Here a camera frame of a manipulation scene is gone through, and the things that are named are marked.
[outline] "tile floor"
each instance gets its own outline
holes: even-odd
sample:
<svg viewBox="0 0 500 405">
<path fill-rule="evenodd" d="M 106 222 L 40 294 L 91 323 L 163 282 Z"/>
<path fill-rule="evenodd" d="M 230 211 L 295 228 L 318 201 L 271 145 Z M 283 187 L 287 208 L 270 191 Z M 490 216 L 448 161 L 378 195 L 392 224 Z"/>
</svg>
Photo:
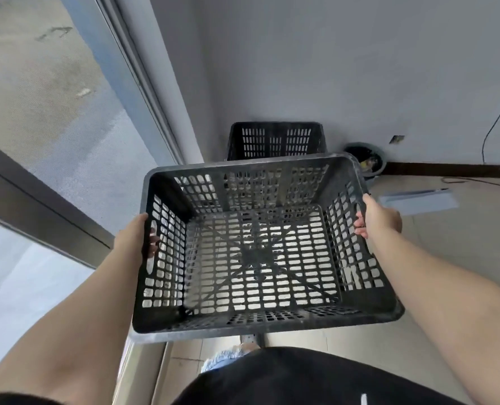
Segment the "tile floor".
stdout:
<svg viewBox="0 0 500 405">
<path fill-rule="evenodd" d="M 500 183 L 500 179 L 487 179 Z M 439 177 L 381 176 L 375 196 L 403 190 L 450 187 L 458 209 L 403 219 L 415 244 L 500 285 L 500 187 L 468 182 L 445 184 Z M 413 318 L 379 325 L 268 334 L 269 346 L 305 347 L 382 368 L 472 404 L 468 395 Z M 176 342 L 160 405 L 167 405 L 199 374 L 203 361 L 238 343 L 238 337 Z"/>
</svg>

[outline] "basket mesh bottom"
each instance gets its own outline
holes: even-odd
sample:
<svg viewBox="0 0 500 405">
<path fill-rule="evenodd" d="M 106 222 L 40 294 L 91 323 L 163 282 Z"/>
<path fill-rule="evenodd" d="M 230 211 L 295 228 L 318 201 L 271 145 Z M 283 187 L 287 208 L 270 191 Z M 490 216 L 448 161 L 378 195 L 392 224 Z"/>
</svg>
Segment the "basket mesh bottom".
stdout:
<svg viewBox="0 0 500 405">
<path fill-rule="evenodd" d="M 339 298 L 318 205 L 211 213 L 187 224 L 189 314 L 319 306 Z"/>
</svg>

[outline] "black plastic basket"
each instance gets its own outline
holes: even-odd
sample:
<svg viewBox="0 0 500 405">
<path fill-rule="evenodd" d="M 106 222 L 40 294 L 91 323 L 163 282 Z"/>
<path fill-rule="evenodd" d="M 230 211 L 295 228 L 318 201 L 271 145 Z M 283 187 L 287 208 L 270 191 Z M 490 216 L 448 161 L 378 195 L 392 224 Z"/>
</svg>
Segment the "black plastic basket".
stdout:
<svg viewBox="0 0 500 405">
<path fill-rule="evenodd" d="M 146 232 L 156 229 L 161 241 L 139 271 L 137 339 L 400 318 L 401 303 L 354 234 L 365 192 L 359 164 L 346 153 L 150 171 L 141 211 L 149 214 Z"/>
<path fill-rule="evenodd" d="M 236 122 L 231 126 L 226 160 L 277 158 L 326 153 L 323 126 L 317 122 Z"/>
</svg>

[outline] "electrical cable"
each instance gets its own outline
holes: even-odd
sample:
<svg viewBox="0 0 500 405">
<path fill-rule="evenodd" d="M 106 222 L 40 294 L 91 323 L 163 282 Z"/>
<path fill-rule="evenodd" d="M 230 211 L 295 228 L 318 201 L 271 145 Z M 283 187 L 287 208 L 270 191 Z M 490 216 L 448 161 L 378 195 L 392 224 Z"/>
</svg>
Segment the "electrical cable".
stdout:
<svg viewBox="0 0 500 405">
<path fill-rule="evenodd" d="M 483 157 L 483 164 L 485 165 L 486 162 L 485 162 L 485 144 L 486 144 L 486 140 L 488 139 L 488 136 L 490 135 L 490 132 L 492 132 L 492 129 L 494 129 L 494 126 L 496 126 L 496 123 L 500 120 L 500 114 L 497 116 L 496 120 L 494 121 L 494 123 L 492 124 L 492 126 L 490 127 L 490 129 L 488 130 L 486 136 L 485 136 L 485 140 L 483 141 L 483 146 L 481 148 L 481 156 Z"/>
<path fill-rule="evenodd" d="M 456 179 L 454 181 L 447 181 L 446 179 Z M 442 177 L 441 182 L 447 185 L 451 185 L 453 183 L 466 183 L 468 181 L 486 183 L 488 185 L 500 186 L 500 183 L 488 182 L 486 180 L 474 179 L 472 177 Z"/>
</svg>

